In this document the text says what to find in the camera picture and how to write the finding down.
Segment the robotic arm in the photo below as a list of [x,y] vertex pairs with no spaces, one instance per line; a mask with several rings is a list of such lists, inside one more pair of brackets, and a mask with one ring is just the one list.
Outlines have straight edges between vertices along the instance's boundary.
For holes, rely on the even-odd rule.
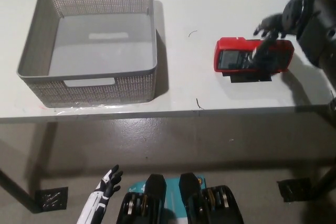
[[279,36],[294,35],[308,60],[336,88],[336,0],[290,0],[282,13],[263,19],[254,35],[261,31],[265,40],[253,61],[261,59]]
[[120,189],[115,186],[121,181],[122,171],[117,172],[118,169],[119,165],[116,165],[109,170],[90,194],[77,224],[101,224],[110,198]]

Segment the table leg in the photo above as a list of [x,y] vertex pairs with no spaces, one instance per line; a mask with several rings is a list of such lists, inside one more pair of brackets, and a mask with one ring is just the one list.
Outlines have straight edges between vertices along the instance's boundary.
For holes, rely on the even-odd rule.
[[310,189],[311,199],[319,198],[336,181],[336,164]]
[[10,195],[19,201],[31,213],[37,214],[42,209],[31,196],[12,181],[2,170],[0,170],[0,186],[3,187]]

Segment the black stand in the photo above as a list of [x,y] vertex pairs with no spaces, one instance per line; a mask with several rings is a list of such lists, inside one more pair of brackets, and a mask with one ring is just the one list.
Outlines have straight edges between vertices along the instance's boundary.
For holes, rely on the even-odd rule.
[[0,170],[0,186],[3,187],[10,195],[19,201],[31,213],[37,214],[42,212],[42,208],[36,203],[31,196],[12,181],[6,174]]

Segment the multimeter screen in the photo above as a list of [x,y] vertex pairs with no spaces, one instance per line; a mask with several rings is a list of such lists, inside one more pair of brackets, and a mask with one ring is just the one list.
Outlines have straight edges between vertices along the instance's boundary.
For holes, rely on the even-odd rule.
[[223,50],[220,52],[218,59],[218,69],[219,70],[233,70],[248,68],[247,53],[235,50]]

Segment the white table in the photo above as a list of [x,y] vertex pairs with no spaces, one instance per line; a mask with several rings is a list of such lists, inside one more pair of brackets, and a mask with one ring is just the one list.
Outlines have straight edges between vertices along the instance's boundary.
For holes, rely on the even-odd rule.
[[[292,74],[277,74],[272,82],[231,83],[229,77],[213,70],[218,39],[252,38],[258,23],[282,12],[288,1],[155,0],[157,30],[166,45],[163,69],[167,68],[167,73],[159,70],[158,75],[167,76],[167,92],[148,103],[49,109],[16,74],[36,0],[0,0],[0,122],[290,111],[297,106],[327,104],[333,89],[325,75],[308,63],[295,38],[291,38],[296,49],[289,67]],[[162,79],[157,85],[166,86]]]

